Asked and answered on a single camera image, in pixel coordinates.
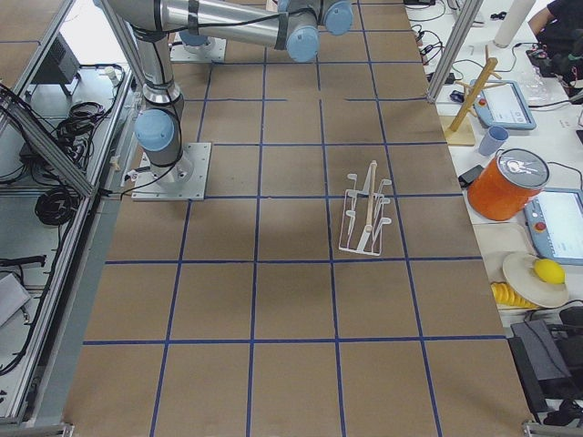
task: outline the plastic cup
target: plastic cup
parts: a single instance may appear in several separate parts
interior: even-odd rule
[[[496,152],[508,139],[508,131],[500,126],[491,126],[486,131],[477,151],[484,157]]]

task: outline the blue and white device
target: blue and white device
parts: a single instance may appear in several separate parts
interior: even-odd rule
[[[487,127],[532,130],[537,127],[528,103],[514,80],[490,80],[487,85],[500,84],[482,90],[474,102],[474,109]]]
[[[545,188],[524,211],[541,257],[583,266],[583,191]]]

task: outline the lemon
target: lemon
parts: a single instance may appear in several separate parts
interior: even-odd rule
[[[565,271],[552,259],[538,259],[535,261],[535,273],[549,284],[564,284]]]

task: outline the orange canister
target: orange canister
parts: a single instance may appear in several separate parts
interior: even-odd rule
[[[487,219],[508,220],[543,190],[547,163],[522,148],[511,148],[492,159],[467,191],[472,208]]]

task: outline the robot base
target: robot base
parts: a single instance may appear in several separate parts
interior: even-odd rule
[[[175,42],[181,41],[180,35],[176,33]],[[184,46],[173,46],[170,51],[170,59],[175,64],[210,64],[212,62],[225,62],[225,50],[227,48],[227,40],[214,38],[214,47],[207,50],[200,48],[198,53],[191,53],[187,51]]]
[[[203,200],[209,173],[210,143],[188,143],[183,153],[194,164],[194,171],[189,180],[172,186],[162,186],[157,182],[142,189],[138,188],[131,197],[134,200]],[[149,166],[149,159],[144,154],[140,162],[142,167]],[[136,186],[148,184],[154,180],[151,172],[139,173]]]

